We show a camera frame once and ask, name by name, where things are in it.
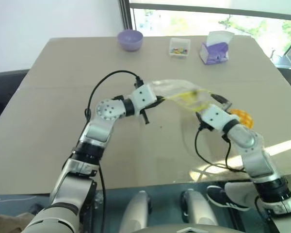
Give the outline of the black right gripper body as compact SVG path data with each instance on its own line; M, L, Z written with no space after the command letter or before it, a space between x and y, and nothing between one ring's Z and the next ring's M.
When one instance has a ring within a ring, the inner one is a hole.
M202 131L204 129L207 129L209 130L210 132L212 132L214 130L214 128L209 125L208 123L204 122L200 116L197 116L198 120L199 120L199 127L198 127L198 130L199 131Z

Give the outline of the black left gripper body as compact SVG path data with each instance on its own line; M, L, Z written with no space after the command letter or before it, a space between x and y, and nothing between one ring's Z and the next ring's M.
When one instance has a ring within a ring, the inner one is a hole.
M152 104L146 106L145 108L141 109L140 112L139 112L139 114L142 114L142 112L144 112L146 109L154 108L154 107L158 106L161 103L162 102L155 101L154 103L152 103Z

